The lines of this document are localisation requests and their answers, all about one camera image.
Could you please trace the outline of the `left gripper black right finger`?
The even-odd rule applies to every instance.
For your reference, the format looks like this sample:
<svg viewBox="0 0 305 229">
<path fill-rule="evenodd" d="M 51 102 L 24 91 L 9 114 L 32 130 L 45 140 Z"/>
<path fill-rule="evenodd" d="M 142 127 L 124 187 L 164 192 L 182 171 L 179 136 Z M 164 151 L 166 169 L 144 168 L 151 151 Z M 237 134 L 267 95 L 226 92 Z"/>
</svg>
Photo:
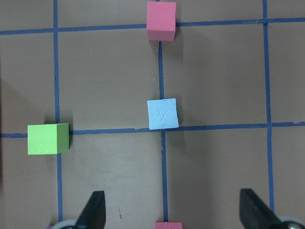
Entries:
<svg viewBox="0 0 305 229">
<path fill-rule="evenodd" d="M 240 189 L 239 218 L 245 229 L 273 229 L 280 219 L 250 188 Z"/>
</svg>

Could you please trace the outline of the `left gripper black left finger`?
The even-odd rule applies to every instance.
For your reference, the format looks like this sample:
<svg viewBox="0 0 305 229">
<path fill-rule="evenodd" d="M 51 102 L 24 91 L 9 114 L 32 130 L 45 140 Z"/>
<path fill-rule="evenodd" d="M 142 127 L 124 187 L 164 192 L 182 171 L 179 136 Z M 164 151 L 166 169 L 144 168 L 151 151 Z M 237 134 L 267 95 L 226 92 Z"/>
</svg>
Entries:
<svg viewBox="0 0 305 229">
<path fill-rule="evenodd" d="M 105 227 L 105 193 L 94 191 L 75 223 L 77 229 L 103 229 Z"/>
</svg>

